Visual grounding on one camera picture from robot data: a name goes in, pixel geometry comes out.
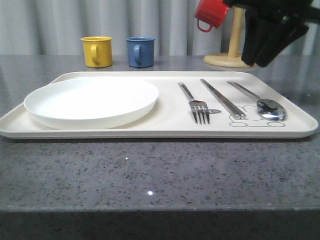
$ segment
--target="mug stand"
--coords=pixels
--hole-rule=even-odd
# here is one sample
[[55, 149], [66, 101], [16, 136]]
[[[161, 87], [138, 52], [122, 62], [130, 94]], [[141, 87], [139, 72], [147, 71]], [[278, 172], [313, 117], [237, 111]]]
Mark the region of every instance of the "mug stand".
[[234, 7], [233, 23], [229, 42], [229, 51], [208, 54], [203, 58], [203, 61], [205, 63], [210, 65], [232, 68], [250, 67], [241, 60], [242, 54], [239, 53], [243, 17], [244, 10], [239, 7]]

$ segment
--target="spoon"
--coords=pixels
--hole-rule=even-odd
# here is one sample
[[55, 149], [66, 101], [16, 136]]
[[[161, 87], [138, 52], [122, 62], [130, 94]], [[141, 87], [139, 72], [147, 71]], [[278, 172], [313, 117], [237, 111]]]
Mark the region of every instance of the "spoon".
[[252, 91], [246, 89], [244, 86], [236, 83], [235, 81], [227, 81], [227, 83], [231, 84], [247, 96], [253, 97], [255, 100], [257, 100], [256, 106], [258, 108], [258, 113], [264, 119], [278, 122], [284, 121], [286, 119], [287, 112], [280, 103], [271, 99], [261, 98], [258, 95], [254, 94]]

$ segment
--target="curtain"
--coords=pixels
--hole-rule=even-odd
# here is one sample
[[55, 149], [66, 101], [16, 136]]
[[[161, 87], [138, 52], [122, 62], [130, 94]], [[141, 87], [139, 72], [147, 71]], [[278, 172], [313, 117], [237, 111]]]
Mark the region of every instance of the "curtain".
[[[198, 30], [200, 0], [0, 0], [1, 55], [82, 55], [81, 37], [112, 37], [112, 54], [127, 54], [126, 38], [155, 37], [156, 55], [227, 52], [233, 9], [218, 29]], [[313, 6], [320, 7], [320, 0]], [[317, 24], [282, 55], [319, 55]], [[239, 51], [242, 51], [245, 23]]]

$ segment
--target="stainless steel utensil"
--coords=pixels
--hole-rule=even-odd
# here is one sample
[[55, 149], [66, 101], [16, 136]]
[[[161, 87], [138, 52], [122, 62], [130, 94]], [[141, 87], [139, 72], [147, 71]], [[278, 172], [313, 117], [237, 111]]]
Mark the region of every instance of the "stainless steel utensil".
[[189, 99], [189, 106], [191, 108], [195, 123], [197, 125], [210, 125], [210, 112], [207, 103], [204, 101], [196, 100], [183, 82], [178, 82], [178, 85], [181, 87], [181, 89]]
[[242, 93], [256, 100], [258, 113], [264, 119], [278, 122], [284, 121], [286, 119], [286, 109], [280, 103], [271, 99], [261, 98], [260, 96], [254, 94], [252, 91], [246, 89], [244, 86], [240, 85], [235, 81], [227, 81], [227, 83], [231, 84]]
[[233, 116], [234, 119], [246, 119], [246, 114], [237, 108], [229, 99], [223, 96], [217, 89], [215, 89], [203, 78], [201, 78], [200, 81], [207, 87], [207, 89], [219, 101], [219, 103]]

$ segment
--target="tray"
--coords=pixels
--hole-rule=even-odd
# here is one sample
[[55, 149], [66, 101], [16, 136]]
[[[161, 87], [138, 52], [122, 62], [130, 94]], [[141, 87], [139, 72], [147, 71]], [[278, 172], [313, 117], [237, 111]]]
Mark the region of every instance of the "tray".
[[[312, 135], [318, 122], [295, 104], [281, 96], [257, 77], [243, 72], [215, 71], [110, 71], [70, 72], [52, 83], [81, 77], [106, 77], [106, 81], [130, 78], [154, 84], [159, 98], [153, 110], [130, 124], [111, 129], [56, 130], [45, 127], [30, 116], [23, 103], [0, 118], [0, 134], [12, 139], [92, 139], [92, 138], [303, 138]], [[234, 120], [200, 82], [206, 79], [247, 115]], [[272, 122], [261, 118], [255, 101], [239, 92], [227, 81], [235, 81], [262, 98], [270, 98], [287, 110], [287, 119]], [[196, 125], [188, 100], [178, 82], [184, 82], [196, 99], [206, 101], [210, 109], [221, 113], [210, 115], [210, 125]]]

